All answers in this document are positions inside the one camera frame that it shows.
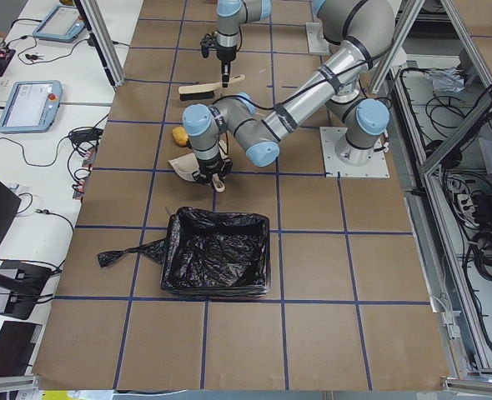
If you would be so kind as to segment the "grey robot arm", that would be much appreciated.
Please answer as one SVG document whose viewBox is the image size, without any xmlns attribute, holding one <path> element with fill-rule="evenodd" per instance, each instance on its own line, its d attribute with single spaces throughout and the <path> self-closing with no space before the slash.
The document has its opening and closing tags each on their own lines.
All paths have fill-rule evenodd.
<svg viewBox="0 0 492 400">
<path fill-rule="evenodd" d="M 209 56 L 214 49 L 221 62 L 221 78 L 226 88 L 231 77 L 231 63 L 238 52 L 241 37 L 241 26 L 245 23 L 256 23 L 271 15 L 270 0 L 221 0 L 217 1 L 217 30 L 206 33 L 200 41 L 203 58 Z"/>
<path fill-rule="evenodd" d="M 297 89 L 274 104 L 258 120 L 245 93 L 222 96 L 210 105 L 194 104 L 183 111 L 183 127 L 195 158 L 191 181 L 223 191 L 222 181 L 233 163 L 223 158 L 220 137 L 231 133 L 258 167 L 279 156 L 279 144 L 319 108 L 326 107 L 346 124 L 335 145 L 338 159 L 364 165 L 374 153 L 389 123 L 389 110 L 379 100 L 365 98 L 359 77 L 371 70 L 391 48 L 394 9 L 387 1 L 316 1 L 314 13 L 323 25 L 323 37 L 334 53 Z"/>
</svg>

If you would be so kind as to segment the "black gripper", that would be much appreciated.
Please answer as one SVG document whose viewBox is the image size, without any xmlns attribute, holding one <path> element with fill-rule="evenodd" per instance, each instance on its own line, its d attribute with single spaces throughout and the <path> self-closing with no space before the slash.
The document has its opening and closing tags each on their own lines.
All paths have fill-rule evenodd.
<svg viewBox="0 0 492 400">
<path fill-rule="evenodd" d="M 223 180 L 231 171 L 233 161 L 217 155 L 209 160 L 196 159 L 198 170 L 192 173 L 196 183 L 205 185 L 223 185 Z"/>
<path fill-rule="evenodd" d="M 219 32 L 206 33 L 200 40 L 200 50 L 203 58 L 208 58 L 211 50 L 215 50 L 221 61 L 222 87 L 227 87 L 231 78 L 231 62 L 238 52 L 238 35 L 226 36 Z"/>
</svg>

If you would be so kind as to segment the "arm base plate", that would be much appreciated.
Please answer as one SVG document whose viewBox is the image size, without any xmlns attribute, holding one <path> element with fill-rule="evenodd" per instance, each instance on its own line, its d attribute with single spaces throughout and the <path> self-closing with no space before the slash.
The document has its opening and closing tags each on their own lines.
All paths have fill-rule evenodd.
<svg viewBox="0 0 492 400">
<path fill-rule="evenodd" d="M 389 178 L 380 137 L 369 149 L 357 149 L 347 141 L 346 127 L 321 127 L 320 141 L 327 178 Z"/>
<path fill-rule="evenodd" d="M 330 56 L 330 45 L 324 38 L 323 24 L 321 22 L 307 22 L 305 32 L 308 42 L 309 54 L 314 56 Z"/>
</svg>

